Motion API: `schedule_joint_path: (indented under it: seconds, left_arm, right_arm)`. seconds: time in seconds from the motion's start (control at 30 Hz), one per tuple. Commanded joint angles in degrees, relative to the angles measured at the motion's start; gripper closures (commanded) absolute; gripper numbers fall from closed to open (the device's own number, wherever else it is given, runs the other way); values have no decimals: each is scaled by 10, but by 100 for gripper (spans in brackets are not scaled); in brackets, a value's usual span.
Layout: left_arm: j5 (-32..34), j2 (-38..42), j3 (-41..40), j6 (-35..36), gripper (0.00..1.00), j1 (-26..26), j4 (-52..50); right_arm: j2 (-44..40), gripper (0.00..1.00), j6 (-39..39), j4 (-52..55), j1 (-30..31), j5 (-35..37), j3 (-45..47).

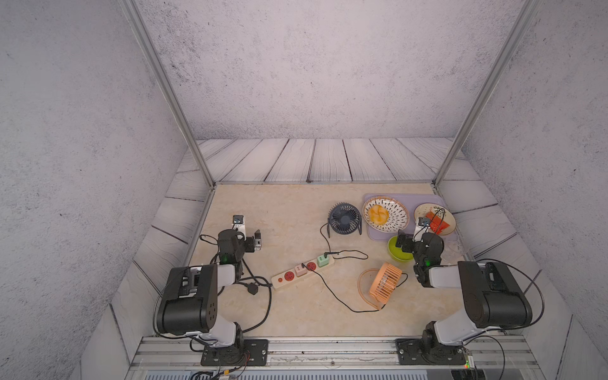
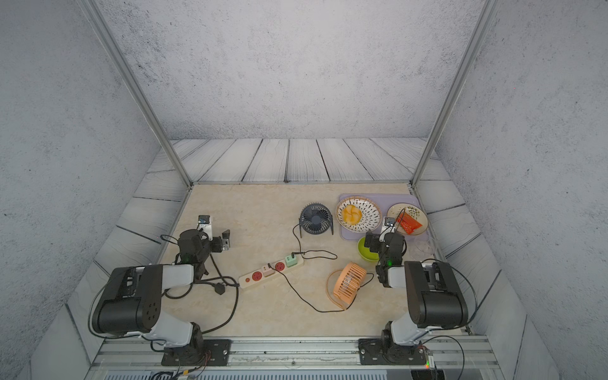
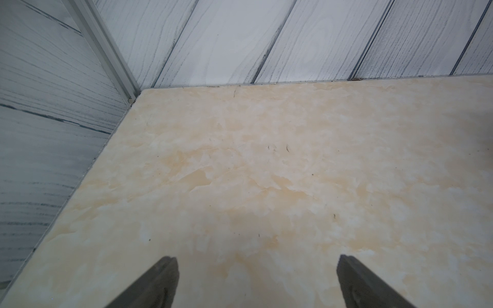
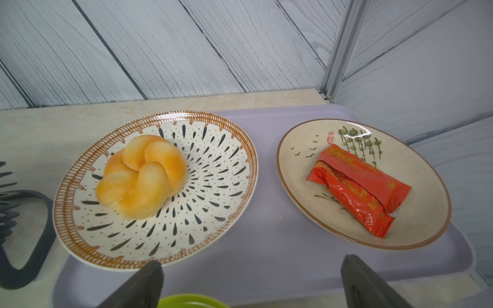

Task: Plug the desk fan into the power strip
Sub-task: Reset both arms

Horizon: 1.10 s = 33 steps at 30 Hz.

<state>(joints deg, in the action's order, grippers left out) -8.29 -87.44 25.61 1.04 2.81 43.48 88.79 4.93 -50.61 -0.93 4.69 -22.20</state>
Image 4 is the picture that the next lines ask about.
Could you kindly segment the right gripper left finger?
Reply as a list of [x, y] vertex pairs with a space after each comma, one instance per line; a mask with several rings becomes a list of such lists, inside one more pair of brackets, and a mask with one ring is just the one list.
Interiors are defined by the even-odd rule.
[[163, 282], [164, 273], [161, 268], [161, 263], [158, 261], [150, 261], [98, 307], [156, 308], [160, 300]]

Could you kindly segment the dark grey desk fan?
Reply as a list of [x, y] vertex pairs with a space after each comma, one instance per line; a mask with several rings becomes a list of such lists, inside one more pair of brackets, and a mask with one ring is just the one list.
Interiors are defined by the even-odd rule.
[[53, 200], [38, 191], [1, 183], [1, 288], [34, 281], [56, 239]]

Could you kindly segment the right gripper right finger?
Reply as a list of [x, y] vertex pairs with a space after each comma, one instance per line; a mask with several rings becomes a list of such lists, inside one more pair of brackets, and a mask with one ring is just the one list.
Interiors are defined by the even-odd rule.
[[346, 255], [341, 268], [348, 307], [412, 306], [357, 255]]

